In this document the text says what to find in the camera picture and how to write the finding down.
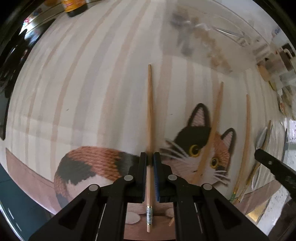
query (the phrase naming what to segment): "cat whisker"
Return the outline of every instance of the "cat whisker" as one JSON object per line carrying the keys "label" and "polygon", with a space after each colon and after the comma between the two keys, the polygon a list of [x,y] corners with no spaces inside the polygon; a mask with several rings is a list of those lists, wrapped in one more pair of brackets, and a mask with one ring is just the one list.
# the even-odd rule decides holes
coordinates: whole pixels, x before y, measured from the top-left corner
{"label": "cat whisker", "polygon": [[224,178],[224,179],[230,181],[230,179],[229,179],[228,177],[226,177],[226,176],[224,176],[224,175],[221,175],[221,174],[214,174],[214,176],[215,176],[215,177],[222,177],[222,178]]}
{"label": "cat whisker", "polygon": [[167,157],[170,157],[174,160],[178,160],[178,161],[181,161],[181,162],[184,162],[185,164],[189,165],[189,166],[192,166],[192,162],[190,162],[190,160],[186,160],[186,159],[182,159],[182,158],[178,158],[176,156],[173,156],[173,155],[170,155],[170,154],[167,154],[167,153],[160,153],[161,156],[167,156]]}
{"label": "cat whisker", "polygon": [[164,148],[161,148],[161,150],[167,150],[167,151],[170,151],[170,152],[176,154],[177,156],[179,156],[181,158],[186,158],[184,155],[182,155],[181,153],[179,153],[179,152],[177,152],[177,151],[175,151],[175,150],[173,150],[171,148],[164,147]]}
{"label": "cat whisker", "polygon": [[215,178],[215,179],[217,179],[219,182],[222,182],[223,184],[227,185],[227,183],[226,183],[226,182],[224,182],[223,180],[221,180],[220,178],[218,178],[218,177],[215,177],[215,176],[214,176],[214,178]]}
{"label": "cat whisker", "polygon": [[189,157],[189,155],[183,150],[182,147],[180,147],[178,144],[176,144],[175,142],[173,142],[172,140],[166,139],[166,142],[168,142],[169,144],[172,144],[173,146],[175,146],[177,149],[179,149],[179,151],[181,151],[186,157]]}
{"label": "cat whisker", "polygon": [[167,153],[160,153],[160,155],[161,156],[167,156],[167,157],[170,157],[170,158],[175,159],[175,160],[184,161],[182,158],[178,158],[177,156],[173,156],[173,155],[170,155],[170,154],[167,154]]}

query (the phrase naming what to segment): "table surface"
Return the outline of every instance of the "table surface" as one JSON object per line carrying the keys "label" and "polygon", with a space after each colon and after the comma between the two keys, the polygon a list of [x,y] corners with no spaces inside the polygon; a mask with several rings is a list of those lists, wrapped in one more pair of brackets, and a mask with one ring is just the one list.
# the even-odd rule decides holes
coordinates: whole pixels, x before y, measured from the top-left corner
{"label": "table surface", "polygon": [[[132,155],[145,151],[148,64],[153,68],[155,150],[164,146],[165,139],[175,139],[198,103],[208,108],[212,121],[223,81],[218,132],[222,135],[233,128],[236,141],[228,167],[230,182],[216,188],[229,198],[238,176],[246,133],[246,94],[251,100],[250,153],[255,151],[258,133],[272,120],[267,152],[281,159],[284,118],[276,92],[256,66],[226,75],[190,58],[163,54],[164,8],[164,1],[110,0],[73,18],[62,14],[25,62],[9,106],[7,169],[23,190],[52,213],[60,210],[54,176],[70,150],[97,146]],[[254,163],[250,154],[243,180]],[[257,188],[273,179],[263,167]],[[164,226],[168,224],[163,221],[169,221],[167,217],[160,219]],[[168,238],[172,230],[165,232]]]}

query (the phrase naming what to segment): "chopstick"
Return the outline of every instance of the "chopstick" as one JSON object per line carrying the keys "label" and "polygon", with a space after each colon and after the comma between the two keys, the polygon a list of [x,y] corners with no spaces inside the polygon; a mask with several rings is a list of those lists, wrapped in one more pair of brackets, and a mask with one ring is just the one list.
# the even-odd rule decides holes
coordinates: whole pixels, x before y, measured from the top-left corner
{"label": "chopstick", "polygon": [[[270,134],[271,134],[271,120],[268,123],[266,138],[265,138],[264,143],[263,143],[262,148],[261,148],[262,150],[265,150],[266,151],[267,145],[268,145],[268,142],[269,142],[269,138],[270,138]],[[238,198],[236,198],[234,200],[233,204],[237,204],[238,202],[241,202],[242,201],[242,199],[244,198],[244,194],[245,194],[248,186],[250,185],[250,183],[251,183],[251,181],[252,181],[252,179],[253,179],[253,177],[254,177],[254,175],[255,175],[258,167],[260,166],[260,164],[261,164],[260,162],[256,161],[256,164],[254,165],[254,168],[251,171],[251,173],[250,173],[250,175],[249,175],[249,177],[248,177],[248,179],[246,181],[246,184],[244,186],[244,189],[241,191],[241,193],[238,196]]]}
{"label": "chopstick", "polygon": [[251,135],[251,104],[250,104],[250,96],[246,95],[247,98],[247,117],[246,117],[246,136],[245,136],[245,140],[244,140],[244,151],[243,151],[243,155],[242,155],[242,162],[241,162],[241,166],[239,169],[239,175],[237,178],[237,182],[234,186],[230,201],[233,204],[237,203],[237,199],[235,199],[235,195],[237,194],[237,191],[239,189],[239,185],[242,181],[242,177],[243,177],[243,172],[245,170],[247,161],[249,160],[249,149],[250,149],[250,135]]}
{"label": "chopstick", "polygon": [[217,96],[217,100],[216,100],[216,106],[215,106],[215,111],[214,111],[213,123],[212,123],[211,131],[210,131],[210,135],[209,135],[209,140],[207,141],[207,144],[205,146],[205,151],[201,157],[200,164],[197,168],[197,171],[191,180],[192,184],[196,184],[196,185],[199,184],[199,181],[200,181],[200,179],[203,175],[203,172],[205,170],[207,158],[210,154],[211,147],[214,144],[214,138],[215,138],[215,134],[216,134],[217,127],[219,124],[219,120],[220,120],[220,110],[221,110],[221,105],[222,105],[222,100],[223,100],[223,87],[224,87],[224,83],[221,82],[220,89],[219,89],[218,96]]}
{"label": "chopstick", "polygon": [[146,175],[146,196],[147,196],[147,232],[151,231],[152,226],[152,197],[153,197],[153,86],[152,86],[152,67],[148,65],[148,99],[147,99],[147,149],[148,155],[147,175]]}

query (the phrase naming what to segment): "screw head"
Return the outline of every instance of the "screw head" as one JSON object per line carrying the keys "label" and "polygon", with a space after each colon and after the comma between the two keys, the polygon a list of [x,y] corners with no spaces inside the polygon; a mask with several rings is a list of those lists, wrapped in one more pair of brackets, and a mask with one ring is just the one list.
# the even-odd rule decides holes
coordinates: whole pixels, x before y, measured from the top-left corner
{"label": "screw head", "polygon": [[131,180],[133,180],[133,176],[132,175],[126,175],[126,176],[124,176],[124,179],[126,181],[131,181]]}
{"label": "screw head", "polygon": [[99,186],[97,184],[91,184],[89,186],[89,190],[92,192],[98,190],[98,188],[99,188]]}
{"label": "screw head", "polygon": [[171,180],[171,181],[175,181],[175,180],[177,180],[177,176],[174,175],[174,174],[171,174],[171,175],[168,176],[168,179]]}
{"label": "screw head", "polygon": [[213,188],[212,185],[209,184],[209,183],[205,183],[202,187],[203,187],[205,190],[207,190],[207,191],[209,191],[209,190],[211,190],[211,189]]}

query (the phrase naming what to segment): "cat illustration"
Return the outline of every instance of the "cat illustration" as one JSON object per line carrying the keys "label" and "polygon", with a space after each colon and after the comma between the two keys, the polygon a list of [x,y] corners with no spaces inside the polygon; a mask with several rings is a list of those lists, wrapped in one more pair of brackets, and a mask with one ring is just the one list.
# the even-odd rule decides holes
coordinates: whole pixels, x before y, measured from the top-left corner
{"label": "cat illustration", "polygon": [[[174,141],[167,140],[168,147],[160,149],[163,163],[170,165],[174,174],[190,180],[197,170],[210,130],[208,109],[204,104],[198,104],[188,125],[178,133]],[[222,136],[216,133],[203,183],[227,184],[229,179],[226,173],[234,140],[235,131],[232,128]],[[82,146],[71,150],[61,159],[54,176],[54,189],[61,208],[93,183],[101,187],[112,184],[127,175],[129,168],[136,163],[139,163],[139,156],[111,148]],[[172,217],[172,204],[157,203],[153,213]],[[129,203],[126,223],[138,222],[141,216],[146,218],[146,205]]]}
{"label": "cat illustration", "polygon": [[128,174],[139,157],[111,148],[82,146],[68,152],[54,175],[54,189],[61,208],[93,183],[103,187]]}
{"label": "cat illustration", "polygon": [[[177,134],[174,141],[166,140],[168,147],[161,148],[163,163],[169,165],[174,174],[190,182],[199,166],[210,131],[209,111],[204,104],[199,103],[193,110],[187,126]],[[199,185],[216,182],[227,185],[230,181],[227,171],[235,138],[233,128],[229,128],[222,135],[215,133],[214,145],[211,147]]]}

